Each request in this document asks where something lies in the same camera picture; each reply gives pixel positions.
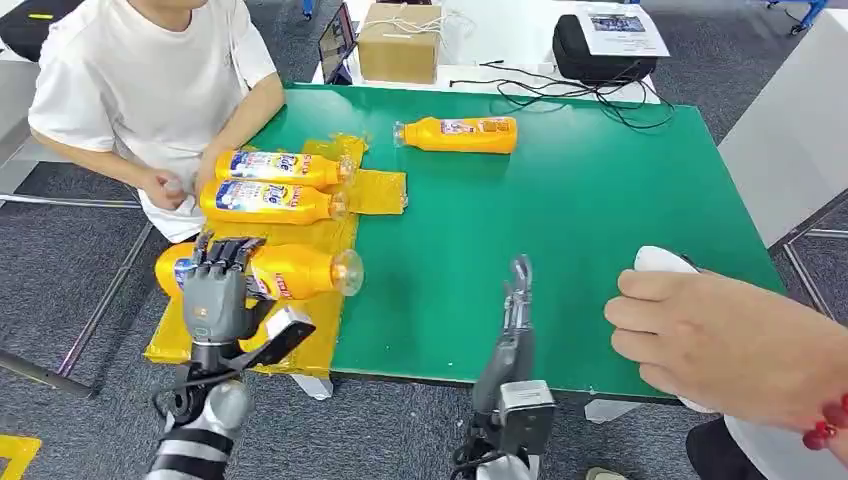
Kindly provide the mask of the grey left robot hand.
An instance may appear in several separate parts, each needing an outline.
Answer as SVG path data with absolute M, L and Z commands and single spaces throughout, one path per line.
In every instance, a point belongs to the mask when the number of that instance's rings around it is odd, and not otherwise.
M 258 291 L 249 261 L 265 245 L 259 237 L 213 240 L 197 236 L 183 283 L 183 320 L 197 344 L 235 343 L 253 337 L 275 301 Z

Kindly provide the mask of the standing person's hand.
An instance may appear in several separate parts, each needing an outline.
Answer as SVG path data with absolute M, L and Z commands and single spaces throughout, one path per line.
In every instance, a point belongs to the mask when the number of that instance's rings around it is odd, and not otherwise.
M 804 304 L 711 273 L 625 270 L 618 288 L 611 345 L 662 392 L 795 431 L 847 393 L 847 329 Z

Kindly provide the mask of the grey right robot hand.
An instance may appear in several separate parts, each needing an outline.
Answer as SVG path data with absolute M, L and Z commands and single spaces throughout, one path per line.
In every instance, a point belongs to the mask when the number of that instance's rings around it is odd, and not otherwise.
M 510 262 L 513 273 L 506 282 L 503 325 L 492 354 L 472 388 L 475 414 L 491 414 L 498 406 L 500 386 L 529 380 L 532 375 L 535 334 L 530 318 L 532 302 L 532 266 L 526 254 Z

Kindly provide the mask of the seated person's left hand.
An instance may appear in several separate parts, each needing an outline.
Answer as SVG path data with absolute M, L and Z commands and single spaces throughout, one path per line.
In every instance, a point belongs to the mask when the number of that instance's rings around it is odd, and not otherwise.
M 193 177 L 193 193 L 197 198 L 200 197 L 206 184 L 216 179 L 215 168 L 217 159 L 222 153 L 226 152 L 226 148 L 210 145 L 201 154 L 197 170 Z

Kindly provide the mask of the seated person's right hand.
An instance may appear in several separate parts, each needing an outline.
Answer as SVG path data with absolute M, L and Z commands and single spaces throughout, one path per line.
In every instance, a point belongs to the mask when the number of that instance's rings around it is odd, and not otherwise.
M 178 209 L 189 196 L 180 179 L 167 170 L 145 168 L 138 188 L 154 206 L 169 211 Z

